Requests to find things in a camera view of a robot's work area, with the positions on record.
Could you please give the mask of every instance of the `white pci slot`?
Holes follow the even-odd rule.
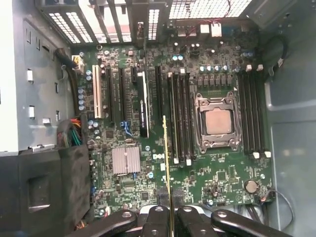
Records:
[[[101,119],[102,116],[102,91],[100,81],[100,68],[98,65],[92,65],[93,78],[93,101],[94,101],[94,117]]]

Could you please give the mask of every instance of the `ram slot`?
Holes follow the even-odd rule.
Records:
[[[93,102],[94,102],[94,117],[101,119],[102,114],[102,91],[100,81],[100,68],[98,65],[92,65],[93,77]]]
[[[182,101],[183,101],[183,125],[184,125],[184,140],[186,150],[186,163],[191,165],[192,163],[192,147],[191,139],[192,134],[190,133],[191,118],[190,118],[190,94],[188,93],[186,74],[181,75],[181,89],[182,89]]]
[[[168,74],[167,86],[168,86],[168,100],[169,100],[169,126],[170,126],[170,139],[171,139],[171,157],[173,158],[173,163],[178,164],[179,159],[175,156],[176,140],[174,139],[173,129],[174,129],[174,116],[173,116],[173,96],[172,96],[172,73]]]
[[[186,139],[185,139],[185,129],[184,129],[184,113],[183,113],[183,98],[182,98],[182,86],[181,86],[181,79],[179,75],[175,75],[175,89],[176,89],[176,124],[178,126],[178,133],[179,133],[179,160],[180,162],[184,162],[186,159]]]
[[[264,124],[263,124],[263,116],[264,111],[262,107],[265,105],[265,98],[262,95],[262,91],[264,91],[263,86],[260,87],[260,85],[263,85],[263,79],[262,79],[262,73],[257,73],[258,77],[256,79],[256,93],[258,97],[258,122],[259,122],[259,130],[260,130],[260,140],[261,140],[261,147],[260,152],[264,152],[266,150],[266,144],[265,144],[265,131],[264,131]]]
[[[185,102],[186,102],[186,107],[187,107],[187,110],[186,110],[186,113],[187,113],[187,126],[188,126],[188,144],[189,144],[189,147],[190,147],[190,152],[188,153],[188,155],[191,157],[191,159],[194,159],[194,140],[193,140],[193,128],[192,128],[192,122],[193,122],[193,118],[192,118],[192,107],[191,107],[191,102],[192,102],[192,97],[191,97],[191,94],[190,94],[190,82],[189,82],[189,78],[190,78],[190,75],[189,74],[186,74],[186,77],[185,77]]]
[[[254,151],[259,152],[261,149],[261,131],[259,124],[259,114],[258,114],[258,95],[256,90],[256,73],[251,72],[249,75],[249,86],[250,86],[250,99],[251,99],[251,110],[253,117],[253,131],[254,131]]]
[[[159,66],[155,66],[158,118],[162,120],[162,88],[161,88],[161,70]]]
[[[120,116],[121,121],[126,121],[126,101],[125,101],[125,93],[126,93],[126,84],[125,84],[125,75],[124,75],[124,69],[119,68],[118,69],[118,84],[119,84],[119,104],[120,104]]]
[[[111,122],[114,122],[114,94],[113,94],[113,79],[112,79],[112,72],[111,68],[107,68],[105,72],[106,82],[108,84],[109,90],[109,118]]]
[[[249,153],[252,154],[255,152],[255,133],[254,133],[254,125],[253,125],[253,115],[252,115],[252,104],[251,104],[251,89],[249,82],[249,74],[243,74],[244,81],[244,90],[245,90],[245,98],[246,98],[246,114],[247,114],[247,126],[248,126],[248,134],[249,134]]]
[[[180,160],[180,136],[179,136],[179,125],[178,125],[178,101],[176,98],[176,83],[171,77],[171,90],[172,90],[172,108],[173,108],[173,126],[174,126],[174,139],[175,139],[175,149],[176,149],[176,158],[173,159],[174,163],[179,163]]]
[[[245,154],[249,154],[249,132],[248,132],[248,117],[246,108],[246,94],[245,94],[245,82],[243,79],[243,74],[240,73],[238,76],[239,83],[239,99],[240,99],[240,114],[241,114],[241,126],[242,126],[242,143],[243,151]]]

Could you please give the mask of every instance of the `green circuit board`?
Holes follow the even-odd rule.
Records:
[[[161,107],[162,114],[166,115],[170,124],[171,115],[169,109],[169,98],[167,90],[167,76],[169,72],[184,69],[190,75],[190,93],[200,93],[205,98],[216,98],[226,96],[232,92],[240,107],[238,80],[235,75],[235,68],[247,64],[247,59],[240,55],[242,50],[253,48],[257,43],[256,35],[244,33],[238,37],[221,39],[210,39],[200,44],[201,49],[198,57],[192,57],[189,50],[183,52],[183,60],[173,61],[175,49],[172,43],[170,46],[155,45],[149,46],[146,53],[147,75],[149,95],[149,138],[140,136],[139,122],[139,96],[137,86],[132,82],[131,67],[139,63],[139,51],[132,46],[113,46],[97,49],[80,49],[84,53],[84,70],[92,71],[92,65],[100,65],[97,55],[102,54],[105,67],[111,68],[113,84],[110,85],[104,78],[101,79],[101,91],[103,102],[104,118],[94,119],[94,97],[93,82],[86,79],[84,73],[79,79],[79,87],[85,90],[85,111],[88,119],[97,122],[97,127],[89,130],[89,139],[93,141],[91,153],[91,169],[93,180],[93,192],[95,197],[95,216],[102,216],[106,210],[117,211],[122,208],[139,210],[148,204],[157,204],[161,187],[165,187],[165,160],[162,120],[158,115],[158,95],[155,78],[155,66],[161,69]],[[231,77],[231,83],[221,86],[205,86],[203,84],[203,65],[227,65],[225,73],[211,73]],[[126,134],[120,126],[121,113],[119,96],[118,69],[124,69],[124,101],[126,120],[129,122],[132,136]],[[112,90],[113,121],[109,115],[109,90]],[[171,146],[170,130],[168,127],[168,146]],[[264,134],[268,140],[268,130]],[[115,175],[113,172],[112,149],[120,147],[137,147],[140,153],[141,171],[125,175]],[[208,149],[201,154],[196,142],[194,144],[195,161],[192,165],[174,164],[173,157],[169,160],[170,184],[177,195],[180,196],[181,204],[206,202],[213,206],[229,204],[246,204],[255,202],[255,195],[246,192],[244,182],[253,180],[258,184],[256,195],[262,197],[267,188],[272,185],[271,159],[251,159],[243,152],[242,142],[238,149],[231,148]],[[218,193],[211,195],[207,189],[214,187]]]

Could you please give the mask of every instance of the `chipset heatsink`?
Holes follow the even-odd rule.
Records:
[[[195,120],[197,145],[202,154],[209,148],[238,149],[241,125],[233,92],[219,98],[203,98],[200,93],[196,94]]]
[[[121,147],[112,149],[113,174],[140,172],[139,147]]]

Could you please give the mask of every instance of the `cpu socket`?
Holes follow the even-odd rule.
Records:
[[[200,93],[196,94],[195,122],[197,144],[202,154],[210,148],[238,149],[241,128],[233,92],[220,98],[203,98]]]

